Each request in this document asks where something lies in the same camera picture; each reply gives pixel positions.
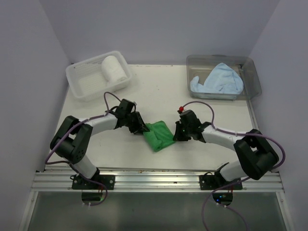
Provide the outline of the green towel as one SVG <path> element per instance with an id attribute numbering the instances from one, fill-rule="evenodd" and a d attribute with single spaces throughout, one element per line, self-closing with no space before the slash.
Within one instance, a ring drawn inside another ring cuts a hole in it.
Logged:
<path id="1" fill-rule="evenodd" d="M 174 135 L 164 121 L 146 124 L 149 131 L 144 132 L 143 136 L 154 152 L 159 152 L 175 143 Z"/>

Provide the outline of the white towel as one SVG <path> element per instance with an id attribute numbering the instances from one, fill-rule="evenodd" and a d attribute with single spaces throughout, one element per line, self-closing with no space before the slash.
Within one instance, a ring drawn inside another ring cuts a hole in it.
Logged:
<path id="1" fill-rule="evenodd" d="M 103 76 L 109 84 L 115 84 L 128 79 L 127 74 L 122 68 L 118 59 L 113 56 L 107 56 L 101 64 Z"/>

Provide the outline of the white plastic basket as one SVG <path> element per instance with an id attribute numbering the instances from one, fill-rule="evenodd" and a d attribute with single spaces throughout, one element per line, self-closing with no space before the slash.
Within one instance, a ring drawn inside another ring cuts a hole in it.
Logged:
<path id="1" fill-rule="evenodd" d="M 102 61 L 109 55 L 115 56 L 128 76 L 128 79 L 109 84 L 101 70 Z M 123 55 L 111 51 L 90 59 L 72 64 L 66 68 L 66 77 L 73 96 L 80 101 L 91 101 L 102 97 L 106 91 L 115 92 L 127 87 L 132 79 L 132 71 Z"/>

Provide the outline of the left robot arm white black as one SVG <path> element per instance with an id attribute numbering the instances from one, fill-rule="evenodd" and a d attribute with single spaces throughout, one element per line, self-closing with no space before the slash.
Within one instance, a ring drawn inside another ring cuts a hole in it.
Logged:
<path id="1" fill-rule="evenodd" d="M 56 153 L 63 159 L 63 163 L 70 165 L 76 173 L 81 175 L 84 185 L 89 189 L 95 189 L 100 183 L 100 172 L 86 155 L 90 139 L 98 133 L 121 127 L 127 127 L 132 134 L 150 131 L 139 112 L 119 114 L 107 111 L 104 115 L 84 120 L 68 116 L 50 143 L 51 152 L 45 164 L 55 164 L 55 162 L 49 162 L 49 158 Z"/>

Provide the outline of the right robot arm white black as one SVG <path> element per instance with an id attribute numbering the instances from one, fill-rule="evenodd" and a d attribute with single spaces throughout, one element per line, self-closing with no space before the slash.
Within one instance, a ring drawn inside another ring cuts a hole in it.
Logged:
<path id="1" fill-rule="evenodd" d="M 209 122 L 176 122 L 174 141 L 194 139 L 203 143 L 216 144 L 234 151 L 238 160 L 225 163 L 214 173 L 214 183 L 220 189 L 227 188 L 235 179 L 249 177 L 259 180 L 279 161 L 279 157 L 260 132 L 253 129 L 243 136 L 232 131 L 223 132 L 213 128 Z"/>

